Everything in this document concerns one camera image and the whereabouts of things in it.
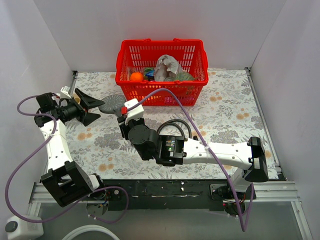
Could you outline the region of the grey handheld shower head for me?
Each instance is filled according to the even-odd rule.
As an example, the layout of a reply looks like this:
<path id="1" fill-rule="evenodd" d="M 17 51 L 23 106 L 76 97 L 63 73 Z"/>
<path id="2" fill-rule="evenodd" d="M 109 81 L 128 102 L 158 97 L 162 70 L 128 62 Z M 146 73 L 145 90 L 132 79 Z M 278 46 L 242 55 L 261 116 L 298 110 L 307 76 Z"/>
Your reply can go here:
<path id="1" fill-rule="evenodd" d="M 126 98 L 120 94 L 112 94 L 102 99 L 103 105 L 98 109 L 103 114 L 113 114 L 117 117 L 122 115 L 121 109 L 125 106 Z"/>

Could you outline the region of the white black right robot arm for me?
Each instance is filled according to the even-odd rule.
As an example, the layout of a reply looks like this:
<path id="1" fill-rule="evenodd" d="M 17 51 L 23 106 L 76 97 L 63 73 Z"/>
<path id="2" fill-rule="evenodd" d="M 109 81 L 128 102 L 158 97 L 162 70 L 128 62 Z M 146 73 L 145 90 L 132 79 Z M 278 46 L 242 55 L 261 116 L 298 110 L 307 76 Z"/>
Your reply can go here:
<path id="1" fill-rule="evenodd" d="M 158 165 L 174 167 L 191 164 L 221 164 L 236 171 L 226 186 L 227 195 L 237 199 L 251 183 L 269 180 L 266 156 L 261 139 L 250 137 L 242 143 L 214 143 L 203 145 L 184 135 L 161 135 L 145 125 L 143 118 L 117 118 L 122 136 L 128 140 L 143 161 L 154 160 Z"/>

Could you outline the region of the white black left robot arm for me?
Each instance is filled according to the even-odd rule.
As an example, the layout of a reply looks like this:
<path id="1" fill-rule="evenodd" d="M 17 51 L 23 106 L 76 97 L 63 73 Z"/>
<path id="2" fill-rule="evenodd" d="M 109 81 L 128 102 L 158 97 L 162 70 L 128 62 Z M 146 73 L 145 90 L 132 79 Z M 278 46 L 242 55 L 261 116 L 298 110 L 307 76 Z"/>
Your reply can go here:
<path id="1" fill-rule="evenodd" d="M 47 172 L 41 176 L 41 182 L 61 207 L 89 194 L 95 200 L 101 200 L 107 193 L 98 174 L 88 175 L 73 161 L 67 144 L 65 125 L 66 122 L 76 119 L 84 126 L 88 126 L 100 118 L 100 114 L 90 113 L 89 110 L 102 106 L 104 102 L 85 94 L 78 88 L 75 89 L 75 93 L 80 101 L 77 102 L 71 97 L 67 99 L 65 106 L 54 99 L 52 92 L 36 97 L 39 110 L 34 121 L 44 139 L 48 140 Z"/>

